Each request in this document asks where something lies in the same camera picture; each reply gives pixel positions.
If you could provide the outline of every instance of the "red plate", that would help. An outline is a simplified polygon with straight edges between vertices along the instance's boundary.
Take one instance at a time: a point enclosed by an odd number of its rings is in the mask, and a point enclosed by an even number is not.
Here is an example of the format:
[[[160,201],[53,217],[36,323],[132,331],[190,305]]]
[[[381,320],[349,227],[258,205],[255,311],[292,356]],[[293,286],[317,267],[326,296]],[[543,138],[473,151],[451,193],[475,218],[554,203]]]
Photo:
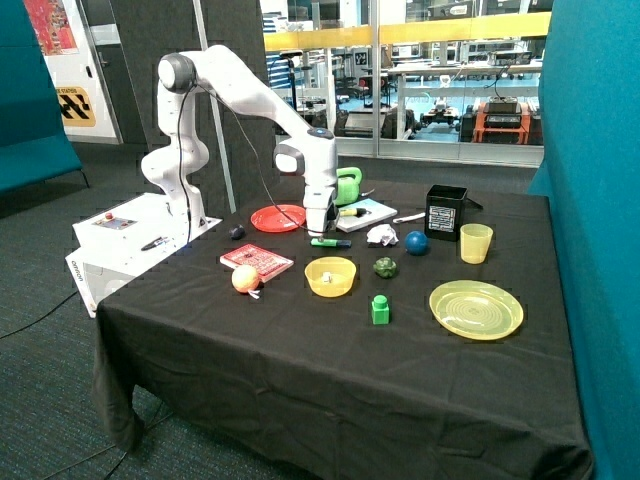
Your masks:
[[[251,215],[253,226],[263,232],[278,233],[295,230],[304,223],[306,219],[304,208],[297,205],[278,205],[278,207],[295,222],[289,220],[272,205],[262,208]]]

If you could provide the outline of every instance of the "glass window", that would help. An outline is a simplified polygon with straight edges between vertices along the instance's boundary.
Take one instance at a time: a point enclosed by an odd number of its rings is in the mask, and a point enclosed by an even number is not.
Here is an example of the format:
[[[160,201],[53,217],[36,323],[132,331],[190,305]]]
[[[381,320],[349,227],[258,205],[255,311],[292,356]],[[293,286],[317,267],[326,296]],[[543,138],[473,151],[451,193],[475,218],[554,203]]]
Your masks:
[[[552,0],[261,3],[272,88],[333,130],[341,154],[541,161]]]

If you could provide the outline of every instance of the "teal partition panel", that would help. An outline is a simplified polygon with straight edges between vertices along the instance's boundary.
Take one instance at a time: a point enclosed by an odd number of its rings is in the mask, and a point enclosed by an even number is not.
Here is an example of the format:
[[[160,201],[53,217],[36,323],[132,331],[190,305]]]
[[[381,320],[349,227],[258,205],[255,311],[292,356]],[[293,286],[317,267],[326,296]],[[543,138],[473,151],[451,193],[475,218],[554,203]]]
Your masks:
[[[550,198],[596,478],[640,478],[640,9],[554,4],[541,80]]]
[[[2,5],[0,192],[82,168],[22,0]]]

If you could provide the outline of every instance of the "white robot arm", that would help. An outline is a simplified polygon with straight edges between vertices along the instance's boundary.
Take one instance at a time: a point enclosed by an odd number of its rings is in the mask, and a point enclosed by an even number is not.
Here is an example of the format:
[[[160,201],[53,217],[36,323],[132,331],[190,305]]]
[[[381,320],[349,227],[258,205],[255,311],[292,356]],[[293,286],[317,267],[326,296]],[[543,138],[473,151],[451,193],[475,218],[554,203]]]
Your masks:
[[[223,45],[167,55],[160,61],[158,73],[158,125],[171,137],[171,144],[147,155],[142,171],[167,194],[178,223],[190,222],[192,238],[206,230],[200,191],[186,179],[209,160],[207,147],[195,129],[193,93],[200,89],[237,113],[277,122],[290,135],[277,145],[275,163],[283,173],[305,178],[303,206],[308,232],[321,236],[335,226],[338,160],[330,131],[311,127]]]

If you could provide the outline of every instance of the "yellow warning sign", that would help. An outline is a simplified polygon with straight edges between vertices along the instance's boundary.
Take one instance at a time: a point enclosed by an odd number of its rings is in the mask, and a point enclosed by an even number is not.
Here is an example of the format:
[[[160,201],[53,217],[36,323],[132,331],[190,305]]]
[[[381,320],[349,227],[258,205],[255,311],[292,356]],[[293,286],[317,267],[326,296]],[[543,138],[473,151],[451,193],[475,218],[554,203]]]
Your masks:
[[[81,87],[60,87],[58,103],[62,114],[62,124],[65,127],[94,127],[96,117],[91,108],[89,95]]]

